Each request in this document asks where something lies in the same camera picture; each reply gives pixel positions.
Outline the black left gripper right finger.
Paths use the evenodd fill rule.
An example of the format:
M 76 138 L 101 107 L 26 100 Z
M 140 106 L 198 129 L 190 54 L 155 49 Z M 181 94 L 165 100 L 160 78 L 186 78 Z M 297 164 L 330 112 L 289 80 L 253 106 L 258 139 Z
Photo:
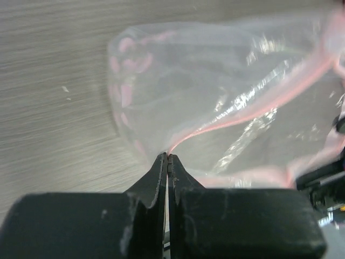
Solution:
M 204 188 L 168 157 L 172 258 L 321 258 L 327 242 L 292 189 Z

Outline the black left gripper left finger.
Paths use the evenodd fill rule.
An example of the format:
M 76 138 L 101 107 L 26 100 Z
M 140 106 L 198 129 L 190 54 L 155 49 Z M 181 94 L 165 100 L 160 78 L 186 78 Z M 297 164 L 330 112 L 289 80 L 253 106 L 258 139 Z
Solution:
M 1 226 L 1 258 L 162 258 L 168 157 L 123 193 L 32 193 Z

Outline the clear pink zip top bag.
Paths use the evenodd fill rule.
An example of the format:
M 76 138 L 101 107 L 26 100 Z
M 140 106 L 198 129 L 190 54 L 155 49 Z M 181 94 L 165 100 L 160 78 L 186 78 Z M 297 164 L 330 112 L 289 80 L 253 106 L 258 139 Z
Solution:
M 294 186 L 344 150 L 344 8 L 131 26 L 108 44 L 121 136 L 208 187 Z

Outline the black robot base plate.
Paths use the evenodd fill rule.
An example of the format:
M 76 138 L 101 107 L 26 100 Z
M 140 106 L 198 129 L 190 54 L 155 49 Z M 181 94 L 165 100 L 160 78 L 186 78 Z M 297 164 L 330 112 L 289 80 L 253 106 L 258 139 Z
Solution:
M 344 159 L 308 172 L 295 183 L 297 190 L 308 197 L 315 210 L 344 210 Z

